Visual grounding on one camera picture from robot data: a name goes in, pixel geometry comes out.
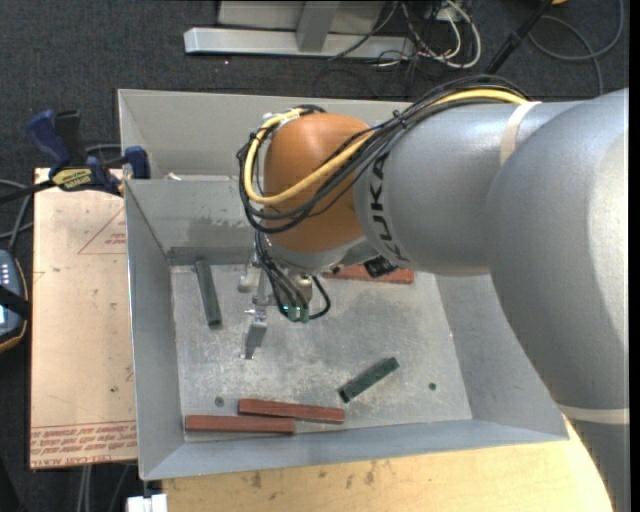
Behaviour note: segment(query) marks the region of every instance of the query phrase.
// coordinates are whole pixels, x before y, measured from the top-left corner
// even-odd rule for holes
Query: cardboard
[[[124,202],[54,188],[34,204],[30,468],[135,460]]]

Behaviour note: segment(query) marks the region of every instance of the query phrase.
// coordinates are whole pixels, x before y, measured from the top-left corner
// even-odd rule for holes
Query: clamp
[[[31,143],[54,160],[49,170],[51,186],[67,192],[98,190],[122,195],[122,182],[98,158],[87,154],[80,134],[80,119],[78,110],[59,114],[45,110],[27,125]],[[150,177],[147,154],[140,146],[127,148],[119,163],[130,166],[131,177]]]

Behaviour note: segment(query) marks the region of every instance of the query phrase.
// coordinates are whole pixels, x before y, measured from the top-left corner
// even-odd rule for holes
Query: cable
[[[129,468],[131,466],[125,466],[124,471],[122,472],[122,475],[120,475],[120,479],[118,480],[118,484],[116,485],[115,491],[113,491],[113,497],[111,498],[111,502],[109,503],[109,508],[107,509],[107,512],[113,512],[116,506],[116,503],[118,502],[118,498],[120,497],[120,489],[122,488],[122,484],[124,483],[124,479],[127,476],[127,473],[129,472]]]
[[[85,483],[87,481],[87,475],[89,466],[84,466],[82,468],[82,477],[80,478],[80,488],[78,490],[78,501],[76,503],[76,512],[82,512],[82,505],[84,503],[84,489]]]
[[[291,109],[282,114],[270,114],[260,126],[257,133],[251,135],[249,142],[238,151],[236,156],[240,164],[240,197],[247,219],[256,230],[256,256],[260,261],[261,268],[269,279],[278,311],[290,321],[302,321],[300,317],[296,316],[294,318],[290,315],[291,308],[302,308],[308,311],[309,303],[292,279],[285,275],[271,259],[264,244],[265,234],[286,231],[308,217],[324,213],[369,170],[374,159],[389,154],[397,141],[400,140],[408,130],[425,119],[462,105],[496,102],[521,104],[527,101],[529,100],[524,93],[512,87],[512,84],[507,80],[499,77],[480,75],[477,77],[465,77],[447,84],[442,84],[424,94],[403,112],[396,111],[393,117],[387,121],[350,136],[307,178],[289,187],[284,192],[269,197],[258,196],[260,201],[255,201],[256,193],[253,191],[252,185],[254,179],[258,179],[258,181],[260,179],[259,167],[256,166],[256,162],[258,161],[258,152],[261,145],[278,129],[281,122],[288,122],[289,120],[306,115],[310,113],[310,111],[303,111],[298,108]],[[332,197],[328,205],[323,206],[320,211],[312,214],[311,212],[318,205],[319,201],[338,190],[338,187],[342,186],[349,176],[353,176],[353,179]],[[258,202],[262,205],[265,205],[265,203],[269,201],[277,203],[278,200],[282,200],[282,196],[289,194],[289,197],[292,197],[294,195],[292,191],[303,189],[305,182],[308,183],[311,180],[318,181],[319,179],[324,179],[324,182],[318,187],[318,190],[313,196],[293,209],[287,211],[276,210],[276,213],[266,213],[263,210],[258,210],[251,204],[251,201]],[[288,219],[288,221],[278,226],[265,226],[263,224],[265,220],[285,219]],[[320,318],[331,309],[330,297],[323,288],[322,283],[316,276],[312,276],[311,279],[323,297],[325,305],[321,311],[309,315],[309,320]],[[286,305],[283,304],[284,297],[286,297],[287,300]]]
[[[91,473],[93,466],[87,466],[87,479],[84,483],[84,512],[91,512]]]
[[[22,185],[21,183],[17,183],[15,181],[10,181],[10,180],[5,180],[0,178],[0,185],[6,185],[8,187],[13,187],[13,188],[17,188],[17,189],[25,189],[27,188],[26,185]],[[26,213],[26,207],[24,206],[24,202],[22,205],[22,208],[20,209],[20,212],[24,212]],[[28,229],[30,229],[31,227],[33,227],[33,222],[29,222],[28,224],[25,224],[24,226],[21,226],[20,224],[22,223],[22,220],[24,218],[24,213],[19,213],[18,214],[18,218],[19,218],[19,223],[14,225],[14,228],[11,231],[7,231],[6,233],[0,233],[0,240],[4,239],[4,238],[11,238],[11,241],[9,242],[9,245],[12,247],[15,244],[15,239],[17,238],[19,233],[22,233],[23,231],[26,231]]]
[[[20,207],[20,212],[18,213],[18,217],[16,218],[16,223],[13,225],[11,238],[9,239],[9,243],[7,244],[7,251],[9,252],[13,252],[16,239],[18,238],[18,233],[20,232],[20,225],[22,224],[22,220],[24,219],[25,213],[27,213],[27,208],[29,206],[30,201],[31,201],[31,196],[25,197],[24,201],[22,201],[22,206]]]
[[[10,203],[12,201],[15,201],[16,199],[33,195],[37,192],[41,192],[43,190],[47,190],[48,188],[52,188],[55,186],[56,184],[52,180],[46,180],[46,181],[41,181],[40,183],[36,185],[32,185],[30,187],[20,187],[20,190],[16,192],[12,192],[11,194],[1,196],[0,205]]]
[[[311,279],[313,279],[316,288],[324,299],[324,308],[322,309],[322,311],[320,311],[319,313],[314,313],[309,317],[309,319],[315,320],[316,318],[320,318],[321,316],[324,316],[329,312],[329,310],[331,309],[331,299],[329,298],[329,294],[326,292],[324,287],[320,284],[320,280],[316,276],[312,276]]]
[[[446,3],[449,7],[456,10],[458,14],[462,17],[462,19],[464,19],[464,21],[468,23],[469,26],[471,27],[471,32],[473,34],[473,38],[475,41],[475,45],[474,45],[475,55],[473,59],[466,63],[455,63],[450,61],[451,58],[455,57],[460,52],[460,49],[462,46],[462,38],[460,36],[460,32],[458,31],[458,28],[455,22],[451,19],[451,15],[448,12],[447,12],[447,16],[449,18],[449,23],[453,27],[453,30],[456,34],[456,39],[457,39],[456,49],[453,51],[447,50],[442,54],[437,54],[429,47],[429,45],[424,41],[424,39],[416,31],[415,27],[413,26],[413,23],[411,22],[411,18],[409,16],[409,10],[407,8],[406,2],[403,2],[401,7],[404,13],[405,20],[407,22],[407,26],[409,27],[409,31],[411,32],[411,35],[415,39],[415,43],[422,50],[422,51],[418,51],[418,55],[421,57],[426,57],[426,58],[430,58],[432,60],[438,61],[444,64],[445,66],[454,68],[454,69],[467,69],[467,68],[473,67],[478,63],[478,61],[482,56],[482,40],[480,38],[480,33],[478,32],[478,29],[475,23],[471,21],[471,18],[469,17],[469,15],[460,6],[458,6],[455,2],[452,2],[451,0],[447,0]]]
[[[475,91],[463,91],[463,92],[455,92],[450,95],[448,99],[441,98],[434,102],[434,105],[439,104],[444,101],[456,101],[458,99],[468,99],[468,98],[485,98],[485,99],[497,99],[501,101],[505,101],[508,103],[521,102],[524,103],[526,100],[516,96],[512,93],[502,90],[493,90],[493,89],[477,89]],[[270,132],[270,129],[275,125],[280,124],[282,119],[292,119],[293,116],[288,115],[288,112],[283,114],[278,114],[277,116],[270,117],[267,119],[260,129],[258,133],[253,138],[252,142],[249,145],[246,157],[244,159],[244,168],[242,173],[242,187],[244,188],[244,192],[248,196],[251,201],[256,203],[271,206],[281,204],[284,201],[295,197],[297,194],[306,190],[311,185],[314,185],[318,181],[323,178],[327,178],[331,175],[331,173],[337,171],[340,167],[346,164],[352,157],[356,155],[356,153],[365,145],[367,140],[369,140],[375,132],[369,132],[361,135],[360,140],[357,140],[346,149],[338,153],[335,157],[333,157],[328,162],[325,162],[316,170],[314,170],[311,174],[309,174],[306,178],[302,179],[295,185],[292,185],[288,189],[280,192],[274,196],[260,196],[253,189],[253,169],[255,165],[255,160],[257,157],[257,152],[260,146],[264,143],[267,135]]]
[[[553,16],[542,16],[541,19],[545,19],[545,20],[552,20],[555,21],[556,23],[559,23],[560,25],[566,27],[567,29],[569,29],[571,32],[573,32],[573,34],[580,40],[580,42],[584,45],[584,47],[587,49],[587,51],[590,54],[594,54],[594,52],[591,50],[591,45],[589,44],[589,42],[584,38],[584,36],[578,31],[578,29],[576,29],[575,27],[573,27],[572,25],[569,25],[569,23],[567,23],[566,21],[561,20],[560,18],[555,18]],[[545,48],[543,48],[542,46],[540,46],[533,38],[531,38],[531,42],[533,43],[533,45],[538,48],[541,52],[550,55],[551,57],[554,58],[559,58],[558,56],[556,56],[555,54],[551,54],[550,52],[548,52]],[[598,92],[596,93],[596,96],[600,96],[603,92],[604,89],[604,82],[602,79],[602,69],[600,68],[600,63],[598,62],[598,58],[597,57],[588,57],[589,59],[593,60],[593,66],[596,69],[596,76],[597,76],[597,80],[598,80]],[[564,60],[564,61],[570,61],[570,62],[574,62],[576,59],[564,59],[561,58],[560,60]]]
[[[571,31],[573,31],[574,34],[578,35],[578,37],[580,38],[582,43],[585,46],[587,46],[587,51],[589,52],[587,55],[563,55],[561,53],[555,53],[555,52],[552,52],[551,50],[548,50],[548,49],[544,48],[540,43],[538,43],[535,40],[535,38],[533,37],[532,34],[529,34],[529,39],[534,44],[534,46],[536,48],[538,48],[538,50],[540,50],[541,52],[545,53],[546,55],[548,55],[550,57],[553,57],[554,59],[573,61],[573,62],[582,61],[582,60],[588,60],[588,59],[595,59],[596,57],[601,57],[602,55],[604,55],[605,53],[610,51],[616,44],[618,44],[618,41],[620,40],[620,37],[622,36],[622,30],[624,28],[624,1],[623,0],[618,0],[618,12],[619,12],[619,16],[620,16],[620,21],[618,23],[618,29],[616,31],[616,35],[613,37],[613,39],[611,40],[611,42],[609,44],[605,45],[602,49],[600,49],[598,51],[591,50],[590,47],[587,46],[587,43],[585,43],[584,38],[582,37],[582,35],[578,35],[579,32],[577,31],[577,29],[573,28],[568,23],[564,22],[563,20],[561,20],[559,18],[555,18],[553,16],[543,16],[544,19],[551,19],[553,21],[557,21],[558,23],[564,25],[565,27],[567,27]]]
[[[373,35],[375,35],[378,31],[380,31],[387,23],[389,23],[389,20],[392,18],[393,14],[396,12],[396,9],[398,8],[398,2],[393,2],[391,4],[391,11],[389,11],[389,14],[387,15],[387,17],[378,25],[376,25],[367,35],[365,35],[362,39],[360,39],[360,41],[358,41],[356,44],[354,44],[353,46],[347,48],[346,50],[338,53],[337,55],[334,55],[333,57],[329,57],[329,61],[332,60],[337,60],[337,59],[341,59],[342,57],[345,57],[347,55],[349,55],[350,53],[353,53],[354,51],[356,51],[358,48],[360,48],[364,43],[366,43]]]
[[[538,20],[540,20],[544,12],[551,7],[552,2],[553,0],[543,0],[529,19],[507,36],[507,39],[502,43],[502,46],[487,66],[486,74],[494,75],[498,72],[511,53],[520,46],[522,39],[531,31],[535,24],[538,23]]]
[[[85,149],[87,153],[95,153],[102,151],[122,151],[122,146],[120,144],[94,144],[93,146],[89,146]]]
[[[395,60],[383,58],[387,53],[395,53],[395,54],[398,54],[399,57]],[[369,61],[369,64],[373,65],[375,68],[388,68],[390,66],[395,66],[400,62],[406,62],[407,60],[410,60],[414,56],[415,56],[415,53],[412,55],[407,55],[406,53],[404,53],[404,51],[400,51],[400,50],[385,50],[382,53],[380,53],[380,55],[378,55],[378,57],[375,60]]]

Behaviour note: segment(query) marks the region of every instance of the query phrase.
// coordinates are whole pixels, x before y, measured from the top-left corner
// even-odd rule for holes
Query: wooden board
[[[163,482],[172,512],[610,512],[571,439]]]
[[[184,428],[191,432],[267,432],[273,434],[293,434],[296,431],[296,422],[291,418],[192,414],[185,417]]]
[[[318,423],[343,423],[344,409],[338,407],[320,407],[317,405],[291,404],[273,400],[241,398],[238,400],[238,414],[259,414],[281,416]]]
[[[322,277],[326,279],[348,279],[352,281],[375,281],[378,283],[391,283],[391,284],[411,284],[415,279],[412,270],[406,268],[399,268],[394,270],[390,274],[386,274],[380,277],[373,278],[369,275],[364,265],[353,265],[351,267],[343,268],[337,274],[333,272],[324,272]]]
[[[124,202],[57,188],[34,202],[29,465],[135,460]]]

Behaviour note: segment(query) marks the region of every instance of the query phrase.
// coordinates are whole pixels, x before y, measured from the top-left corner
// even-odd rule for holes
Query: yellow cable
[[[484,98],[484,99],[492,99],[492,100],[500,100],[506,103],[527,103],[528,100],[510,93],[508,91],[501,91],[496,89],[473,89],[468,91],[460,91],[451,93],[444,98],[439,99],[433,105],[440,105],[442,103],[448,103],[449,101],[456,100],[465,100],[465,99],[474,99],[474,98]],[[252,169],[256,157],[256,153],[262,143],[264,142],[264,135],[267,133],[267,130],[272,126],[282,122],[285,119],[291,119],[293,117],[297,117],[300,113],[300,110],[289,111],[284,114],[278,114],[277,116],[269,118],[265,121],[255,138],[251,142],[249,146],[249,150],[247,151],[247,156],[245,158],[245,165],[243,171],[243,184],[245,191],[247,192],[247,196],[252,201],[263,204],[265,206],[272,206],[276,204],[280,204],[288,199],[291,199],[295,195],[299,194],[306,188],[310,187],[317,181],[331,175],[332,172],[339,169],[351,156],[360,149],[360,147],[369,139],[369,137],[373,136],[375,132],[370,132],[368,134],[363,135],[362,139],[358,142],[352,144],[347,147],[344,151],[336,155],[334,158],[326,162],[324,165],[320,166],[318,169],[313,171],[309,176],[299,181],[295,185],[292,185],[287,190],[276,194],[275,196],[261,196],[255,192],[253,189],[253,180],[252,180]]]
[[[442,103],[447,103],[449,101],[456,100],[467,100],[474,98],[484,98],[488,100],[500,100],[505,103],[528,103],[529,100],[523,98],[522,96],[518,96],[517,94],[513,94],[508,91],[501,91],[498,89],[471,89],[469,91],[460,91],[454,92],[445,96],[442,99],[439,99],[434,103],[434,105],[440,105]]]

